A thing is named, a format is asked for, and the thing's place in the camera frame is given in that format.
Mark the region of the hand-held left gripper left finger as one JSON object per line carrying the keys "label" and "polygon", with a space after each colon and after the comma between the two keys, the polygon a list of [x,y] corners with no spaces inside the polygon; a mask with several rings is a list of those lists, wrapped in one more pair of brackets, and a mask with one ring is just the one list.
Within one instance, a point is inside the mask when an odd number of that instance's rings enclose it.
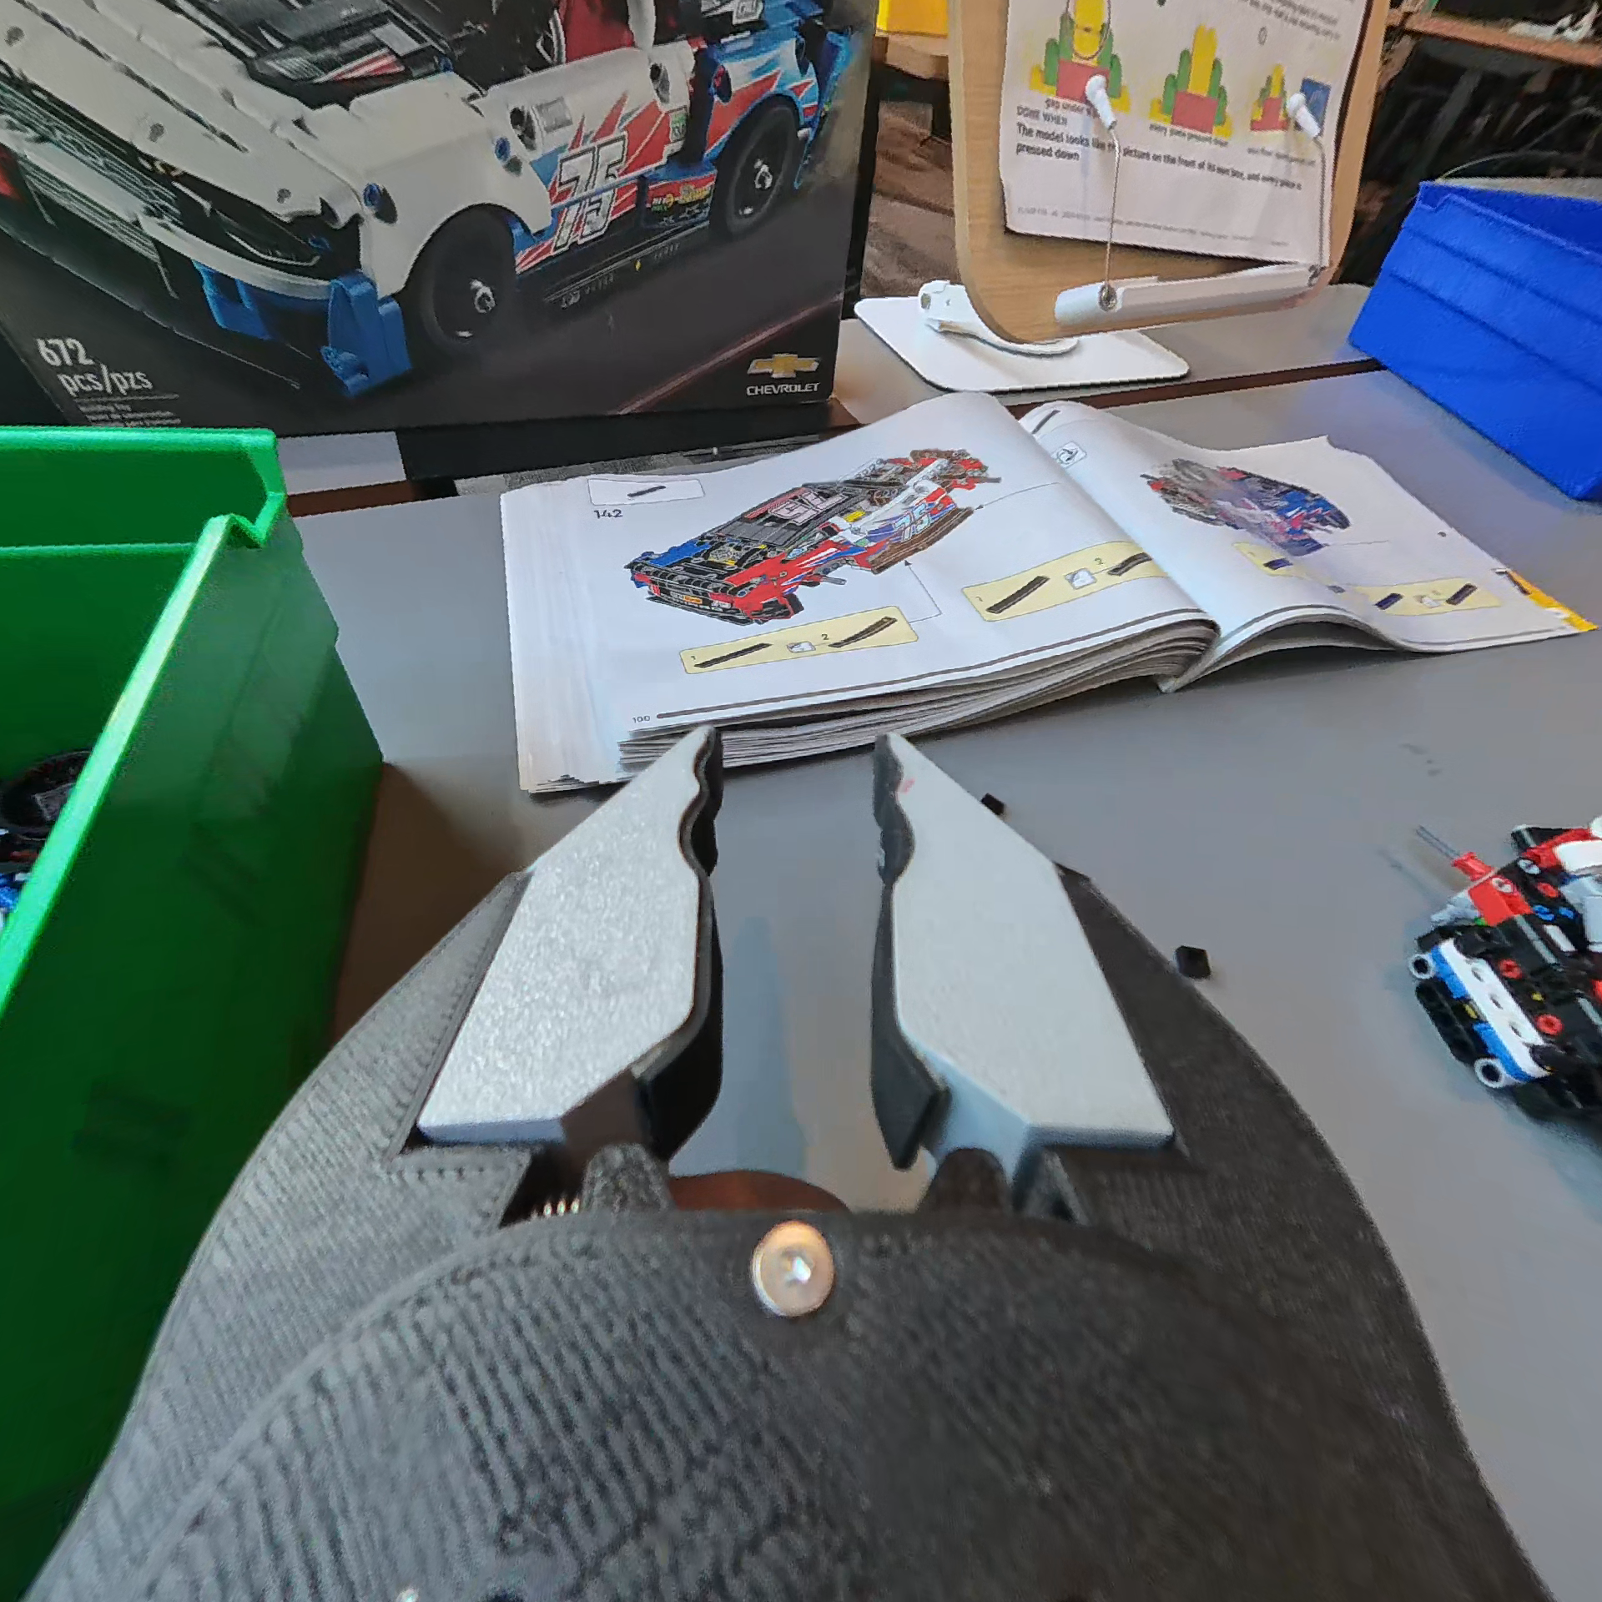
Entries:
{"label": "hand-held left gripper left finger", "polygon": [[672,1157],[723,1089],[711,871],[723,738],[697,727],[524,874],[416,1130]]}

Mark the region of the background wooden table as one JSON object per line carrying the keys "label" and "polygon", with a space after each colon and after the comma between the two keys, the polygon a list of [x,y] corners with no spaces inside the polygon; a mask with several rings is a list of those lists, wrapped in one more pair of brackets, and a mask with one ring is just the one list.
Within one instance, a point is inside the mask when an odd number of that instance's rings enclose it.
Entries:
{"label": "background wooden table", "polygon": [[1399,3],[1366,176],[1600,176],[1600,3]]}

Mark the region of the printed instruction sheet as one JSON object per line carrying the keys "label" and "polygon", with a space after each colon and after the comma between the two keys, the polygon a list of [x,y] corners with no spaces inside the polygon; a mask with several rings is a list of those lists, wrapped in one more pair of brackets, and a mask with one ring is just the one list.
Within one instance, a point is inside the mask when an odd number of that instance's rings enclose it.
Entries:
{"label": "printed instruction sheet", "polygon": [[1366,3],[1012,3],[1016,235],[1321,264]]}

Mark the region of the green storage bin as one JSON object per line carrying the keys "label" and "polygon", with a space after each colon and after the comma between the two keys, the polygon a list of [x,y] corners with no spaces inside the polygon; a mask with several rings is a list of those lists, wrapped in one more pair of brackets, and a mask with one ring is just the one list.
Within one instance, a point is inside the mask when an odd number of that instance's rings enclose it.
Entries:
{"label": "green storage bin", "polygon": [[318,1059],[382,754],[264,430],[2,430],[2,781],[89,750],[2,905],[2,1600]]}

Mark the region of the black toy car box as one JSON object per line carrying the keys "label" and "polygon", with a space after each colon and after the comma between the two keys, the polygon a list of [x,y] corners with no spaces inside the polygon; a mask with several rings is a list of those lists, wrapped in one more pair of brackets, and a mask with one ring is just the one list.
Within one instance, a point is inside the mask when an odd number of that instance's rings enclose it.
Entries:
{"label": "black toy car box", "polygon": [[830,397],[870,3],[2,3],[2,344],[79,424]]}

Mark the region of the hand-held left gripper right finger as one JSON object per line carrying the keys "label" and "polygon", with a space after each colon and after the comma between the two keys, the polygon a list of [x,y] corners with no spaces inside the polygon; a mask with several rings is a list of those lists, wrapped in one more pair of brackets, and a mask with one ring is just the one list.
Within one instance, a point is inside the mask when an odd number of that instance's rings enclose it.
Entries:
{"label": "hand-held left gripper right finger", "polygon": [[1054,862],[904,735],[873,753],[873,1112],[910,1171],[971,1150],[1018,1195],[1047,1150],[1174,1141]]}

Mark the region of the wooden document stand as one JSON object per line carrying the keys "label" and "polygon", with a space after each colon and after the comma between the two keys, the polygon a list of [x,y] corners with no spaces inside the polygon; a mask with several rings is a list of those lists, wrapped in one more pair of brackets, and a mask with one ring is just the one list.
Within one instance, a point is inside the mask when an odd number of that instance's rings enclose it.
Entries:
{"label": "wooden document stand", "polygon": [[1193,378],[1178,369],[1178,330],[1250,333],[1268,315],[1315,302],[1351,238],[1363,155],[1378,93],[1389,6],[1363,3],[1359,43],[1339,111],[1320,137],[1299,129],[1329,183],[1313,266],[1242,266],[1182,251],[1047,240],[1005,227],[1003,76],[1005,6],[950,3],[948,89],[953,242],[959,284],[923,298],[867,300],[859,319],[933,390],[1032,397],[1159,397]]}

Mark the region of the grey desk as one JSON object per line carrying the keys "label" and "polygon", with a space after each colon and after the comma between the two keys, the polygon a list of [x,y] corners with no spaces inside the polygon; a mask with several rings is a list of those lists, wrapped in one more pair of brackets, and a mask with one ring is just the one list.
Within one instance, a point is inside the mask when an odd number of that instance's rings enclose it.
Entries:
{"label": "grey desk", "polygon": [[[347,1031],[596,795],[514,773],[498,491],[393,437],[283,443],[291,512],[385,754],[336,1006]],[[1600,1134],[1475,1086],[1400,972],[1450,863],[1600,813],[1600,634],[1400,659],[1336,648],[1187,691],[1114,686],[933,761],[1088,871],[1320,1126],[1384,1231],[1493,1496],[1562,1600],[1600,1600]],[[907,1206],[870,1107],[873,757],[734,770],[717,821],[724,1086],[672,1171]]]}

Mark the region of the blue storage bin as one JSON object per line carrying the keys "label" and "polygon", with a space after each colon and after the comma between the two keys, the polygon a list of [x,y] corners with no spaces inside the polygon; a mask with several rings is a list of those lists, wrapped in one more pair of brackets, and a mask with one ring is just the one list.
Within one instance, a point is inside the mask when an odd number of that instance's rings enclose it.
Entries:
{"label": "blue storage bin", "polygon": [[1424,183],[1351,345],[1600,502],[1600,183]]}

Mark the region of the toy car instruction booklet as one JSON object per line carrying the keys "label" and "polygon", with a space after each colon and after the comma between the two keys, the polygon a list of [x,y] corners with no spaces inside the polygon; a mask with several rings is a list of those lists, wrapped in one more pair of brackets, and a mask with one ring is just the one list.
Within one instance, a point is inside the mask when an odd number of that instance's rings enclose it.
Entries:
{"label": "toy car instruction booklet", "polygon": [[1463,655],[1595,623],[1325,437],[1209,450],[942,394],[731,468],[502,505],[524,789],[697,727],[771,766],[1285,652]]}

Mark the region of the black toy wheel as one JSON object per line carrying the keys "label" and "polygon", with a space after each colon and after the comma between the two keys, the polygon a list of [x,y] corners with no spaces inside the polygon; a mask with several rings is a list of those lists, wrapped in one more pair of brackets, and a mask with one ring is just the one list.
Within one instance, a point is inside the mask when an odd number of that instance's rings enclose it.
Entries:
{"label": "black toy wheel", "polygon": [[87,761],[89,750],[59,753],[2,781],[2,871],[39,859]]}

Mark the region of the toy brick race car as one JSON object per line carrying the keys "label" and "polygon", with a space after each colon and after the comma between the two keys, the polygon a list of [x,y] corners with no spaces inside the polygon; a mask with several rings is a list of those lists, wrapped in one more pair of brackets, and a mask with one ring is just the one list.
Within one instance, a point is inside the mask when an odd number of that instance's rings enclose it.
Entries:
{"label": "toy brick race car", "polygon": [[1600,1122],[1600,818],[1513,828],[1501,867],[1418,836],[1461,877],[1409,962],[1434,1031],[1528,1118]]}

